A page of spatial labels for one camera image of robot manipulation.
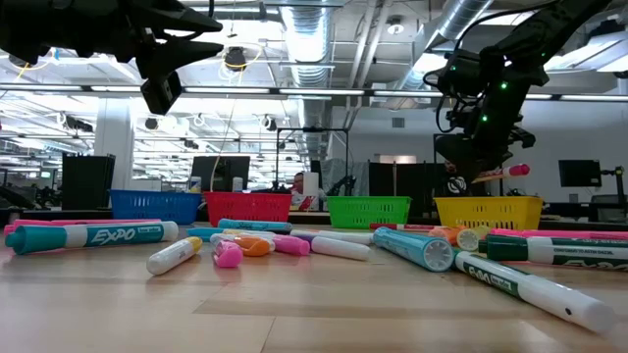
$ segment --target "computer monitor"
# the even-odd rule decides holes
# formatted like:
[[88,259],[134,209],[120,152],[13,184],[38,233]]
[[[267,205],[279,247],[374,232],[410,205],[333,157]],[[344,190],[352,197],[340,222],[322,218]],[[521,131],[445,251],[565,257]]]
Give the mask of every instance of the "computer monitor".
[[[209,191],[211,187],[212,172],[217,157],[194,157],[192,164],[192,176],[201,177],[201,189]],[[221,157],[214,173],[214,191],[232,191],[234,177],[241,177],[244,181],[243,188],[248,184],[248,170],[250,157]]]
[[558,161],[558,167],[560,169],[560,186],[562,187],[602,186],[600,161]]

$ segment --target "plastic basket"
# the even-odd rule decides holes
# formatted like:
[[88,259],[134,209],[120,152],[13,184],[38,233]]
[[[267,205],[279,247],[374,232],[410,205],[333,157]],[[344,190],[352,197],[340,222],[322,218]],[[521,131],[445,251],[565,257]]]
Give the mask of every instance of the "plastic basket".
[[216,227],[221,219],[287,222],[292,195],[205,192],[205,199],[209,222]]
[[443,226],[537,229],[543,200],[538,197],[435,198]]
[[200,197],[182,192],[111,190],[114,219],[160,219],[179,225],[196,221]]
[[327,199],[332,226],[368,229],[371,224],[406,224],[409,197],[331,196]]

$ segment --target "green marker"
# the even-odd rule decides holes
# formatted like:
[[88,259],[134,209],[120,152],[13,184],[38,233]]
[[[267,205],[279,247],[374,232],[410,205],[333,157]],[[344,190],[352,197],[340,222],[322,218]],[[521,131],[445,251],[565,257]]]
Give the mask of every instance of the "green marker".
[[594,332],[610,330],[617,318],[608,305],[577,290],[461,251],[455,266],[463,273]]
[[532,236],[487,235],[480,241],[481,253],[496,261],[530,261],[536,264],[562,265],[628,271],[628,241],[572,239]]

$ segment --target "blue basket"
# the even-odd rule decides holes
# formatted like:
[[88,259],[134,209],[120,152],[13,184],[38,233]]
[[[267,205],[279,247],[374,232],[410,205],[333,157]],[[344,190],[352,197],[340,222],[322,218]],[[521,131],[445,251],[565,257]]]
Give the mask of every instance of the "blue basket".
[[200,199],[201,194],[194,193],[111,190],[116,220],[160,219],[191,225]]

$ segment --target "desk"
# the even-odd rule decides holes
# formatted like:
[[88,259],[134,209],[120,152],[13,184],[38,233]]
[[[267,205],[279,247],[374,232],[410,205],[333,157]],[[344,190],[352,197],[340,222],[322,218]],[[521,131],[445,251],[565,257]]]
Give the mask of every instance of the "desk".
[[384,250],[370,262],[273,254],[217,270],[211,249],[161,277],[166,243],[12,256],[0,247],[3,352],[619,352],[626,274],[520,268],[611,305],[599,337],[461,273],[432,274]]

